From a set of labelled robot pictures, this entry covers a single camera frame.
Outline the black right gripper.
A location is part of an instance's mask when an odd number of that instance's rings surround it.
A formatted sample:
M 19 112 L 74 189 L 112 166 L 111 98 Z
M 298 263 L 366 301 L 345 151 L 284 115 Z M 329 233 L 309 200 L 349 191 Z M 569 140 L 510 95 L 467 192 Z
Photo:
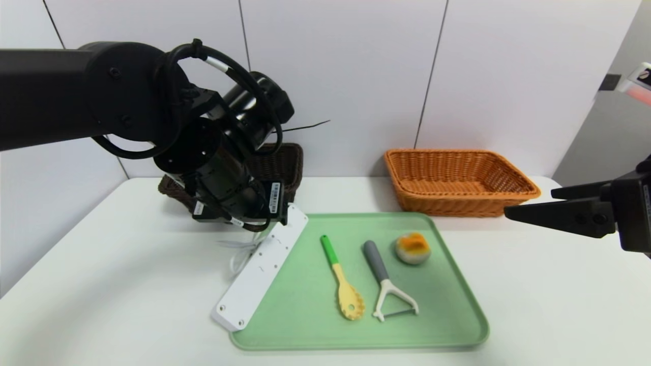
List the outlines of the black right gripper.
M 649 172 L 632 171 L 613 181 L 596 181 L 553 189 L 551 197 L 565 201 L 507 206 L 504 214 L 514 222 L 590 238 L 603 238 L 614 233 L 617 224 L 623 250 L 649 253 L 649 185 Z M 612 205 L 598 199 L 609 188 Z

